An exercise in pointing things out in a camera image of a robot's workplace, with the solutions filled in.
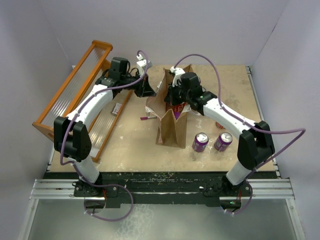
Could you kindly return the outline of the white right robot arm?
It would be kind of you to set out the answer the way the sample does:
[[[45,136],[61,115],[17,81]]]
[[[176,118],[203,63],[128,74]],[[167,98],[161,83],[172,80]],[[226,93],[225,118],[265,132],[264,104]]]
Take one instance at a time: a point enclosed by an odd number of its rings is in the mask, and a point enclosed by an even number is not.
[[[237,113],[205,91],[194,72],[181,68],[169,71],[173,81],[164,101],[171,106],[186,103],[194,111],[223,125],[238,141],[237,162],[222,179],[222,190],[235,195],[247,176],[275,153],[270,127],[265,121],[255,122]]]

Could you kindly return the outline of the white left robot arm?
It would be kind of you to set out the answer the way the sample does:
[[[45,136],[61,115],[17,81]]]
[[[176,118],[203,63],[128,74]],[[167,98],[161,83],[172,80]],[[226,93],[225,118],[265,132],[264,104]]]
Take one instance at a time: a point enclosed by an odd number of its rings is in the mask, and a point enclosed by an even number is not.
[[[60,153],[60,164],[72,164],[85,190],[91,196],[103,191],[100,172],[90,156],[92,142],[89,127],[101,110],[122,90],[134,91],[139,98],[154,97],[147,70],[152,66],[147,55],[138,51],[137,72],[132,75],[126,58],[113,57],[110,67],[102,72],[88,96],[66,117],[58,116],[53,123],[54,149]]]

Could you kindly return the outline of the brown canvas tote bag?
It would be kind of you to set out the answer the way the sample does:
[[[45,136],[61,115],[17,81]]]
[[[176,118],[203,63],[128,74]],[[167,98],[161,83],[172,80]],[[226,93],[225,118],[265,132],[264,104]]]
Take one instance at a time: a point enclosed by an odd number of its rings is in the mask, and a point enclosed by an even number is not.
[[[155,144],[159,146],[182,148],[186,147],[187,119],[191,107],[186,104],[181,107],[178,118],[174,110],[165,102],[168,87],[173,76],[166,68],[163,69],[163,78],[158,83],[156,96],[148,97],[145,101],[145,111],[156,116],[158,129]]]

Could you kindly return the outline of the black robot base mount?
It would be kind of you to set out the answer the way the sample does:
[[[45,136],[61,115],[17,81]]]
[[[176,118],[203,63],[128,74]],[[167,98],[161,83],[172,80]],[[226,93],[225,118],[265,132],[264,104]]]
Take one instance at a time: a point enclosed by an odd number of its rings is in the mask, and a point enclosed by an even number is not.
[[[240,197],[249,197],[255,180],[275,180],[275,171],[254,173],[248,182],[228,186],[224,172],[103,172],[98,182],[89,185],[75,172],[47,172],[45,180],[58,183],[70,180],[73,196],[102,198],[107,208],[122,204],[205,205],[239,208]]]

